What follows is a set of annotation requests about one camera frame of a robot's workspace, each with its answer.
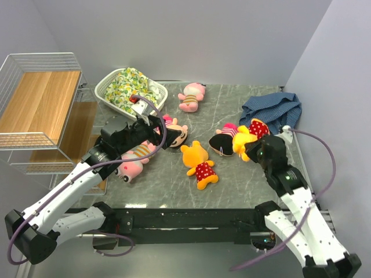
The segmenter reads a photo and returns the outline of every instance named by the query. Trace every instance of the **wooden board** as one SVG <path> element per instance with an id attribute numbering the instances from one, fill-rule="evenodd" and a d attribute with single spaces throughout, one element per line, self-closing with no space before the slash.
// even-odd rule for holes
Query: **wooden board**
<path id="1" fill-rule="evenodd" d="M 97 102 L 74 103 L 72 106 L 60 149 L 75 163 L 78 163 L 90 148 L 90 134 L 97 106 Z M 69 160 L 56 149 L 42 149 L 32 152 L 30 162 L 54 163 Z"/>
<path id="2" fill-rule="evenodd" d="M 58 144 L 80 74 L 26 72 L 0 119 L 0 133 L 44 132 Z"/>

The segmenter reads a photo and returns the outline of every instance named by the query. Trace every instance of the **plastic basket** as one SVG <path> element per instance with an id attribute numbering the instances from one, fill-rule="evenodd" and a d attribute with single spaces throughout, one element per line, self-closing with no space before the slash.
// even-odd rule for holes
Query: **plastic basket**
<path id="1" fill-rule="evenodd" d="M 112 81 L 115 79 L 115 77 L 119 74 L 119 72 L 125 70 L 125 68 L 119 68 L 115 71 L 108 74 L 105 78 L 102 79 L 101 82 L 98 83 L 98 85 L 94 89 L 94 93 L 105 105 L 111 107 L 113 110 L 119 112 L 120 114 L 123 114 L 124 116 L 128 117 L 129 119 L 136 120 L 136 117 L 130 113 L 127 113 L 126 111 L 118 108 L 117 106 L 113 105 L 109 101 L 107 101 L 104 98 L 104 93 L 106 92 L 109 85 L 112 83 Z M 159 103 L 156 104 L 157 109 L 161 110 L 163 108 L 163 105 L 165 103 L 165 100 L 168 98 L 168 90 L 162 86 L 161 84 L 157 83 L 156 81 L 153 81 L 152 79 L 148 79 L 148 85 L 153 85 L 158 88 L 160 93 L 160 100 Z"/>

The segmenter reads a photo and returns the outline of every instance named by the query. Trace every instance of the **marble tabletop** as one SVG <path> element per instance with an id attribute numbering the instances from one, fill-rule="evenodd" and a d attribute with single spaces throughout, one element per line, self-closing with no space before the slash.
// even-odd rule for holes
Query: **marble tabletop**
<path id="1" fill-rule="evenodd" d="M 180 125 L 187 125 L 189 130 L 187 145 L 198 140 L 215 162 L 214 171 L 219 182 L 209 184 L 199 191 L 196 178 L 187 177 L 188 168 L 183 165 L 180 150 L 160 150 L 143 172 L 126 184 L 114 174 L 109 176 L 107 192 L 100 196 L 84 196 L 73 207 L 90 207 L 93 203 L 104 201 L 115 209 L 124 207 L 173 208 L 173 209 L 230 209 L 254 208 L 256 205 L 274 200 L 280 206 L 276 193 L 271 189 L 258 164 L 243 162 L 237 155 L 219 156 L 208 144 L 216 129 L 221 129 L 227 122 L 238 125 L 242 105 L 250 96 L 262 96 L 279 90 L 278 86 L 245 85 L 207 85 L 205 98 L 199 103 L 195 113 L 179 110 L 177 98 L 186 84 L 164 84 L 169 96 L 162 109 L 178 119 Z M 101 105 L 107 118 L 115 115 L 109 107 Z M 303 172 L 297 142 L 288 146 L 289 163 Z"/>

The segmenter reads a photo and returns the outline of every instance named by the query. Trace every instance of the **floral cloth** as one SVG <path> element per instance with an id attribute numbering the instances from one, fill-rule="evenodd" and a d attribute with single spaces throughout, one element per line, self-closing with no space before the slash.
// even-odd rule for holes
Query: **floral cloth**
<path id="1" fill-rule="evenodd" d="M 148 89 L 148 78 L 135 68 L 126 68 L 112 81 L 104 98 L 118 108 L 135 115 L 130 96 L 138 94 L 157 104 L 158 94 Z"/>

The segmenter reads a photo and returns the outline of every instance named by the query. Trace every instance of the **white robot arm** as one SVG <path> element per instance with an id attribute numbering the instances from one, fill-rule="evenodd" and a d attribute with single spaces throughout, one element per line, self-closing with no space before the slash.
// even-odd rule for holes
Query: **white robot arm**
<path id="1" fill-rule="evenodd" d="M 316 204 L 301 172 L 288 164 L 285 141 L 277 136 L 264 136 L 257 142 L 245 144 L 245 153 L 264 170 L 269 186 L 287 205 L 298 223 L 308 208 L 308 217 L 301 231 L 286 219 L 281 208 L 269 201 L 255 209 L 263 224 L 283 241 L 292 237 L 287 246 L 303 267 L 305 278 L 350 278 L 361 266 L 356 254 L 349 254 L 336 239 Z"/>
<path id="2" fill-rule="evenodd" d="M 181 132 L 166 129 L 163 138 L 165 124 L 162 122 L 163 119 L 151 115 L 137 120 L 130 127 L 123 116 L 108 120 L 95 146 L 82 157 L 68 177 L 22 213 L 12 210 L 6 215 L 10 246 L 14 243 L 32 264 L 38 264 L 58 245 L 76 235 L 96 229 L 104 231 L 106 226 L 112 230 L 110 226 L 117 224 L 115 213 L 103 202 L 81 213 L 61 217 L 86 191 L 115 171 L 121 163 L 111 162 L 120 160 L 123 153 L 146 140 L 157 146 L 164 140 L 162 148 L 169 147 Z M 11 249 L 8 249 L 8 260 L 17 264 L 11 259 Z"/>

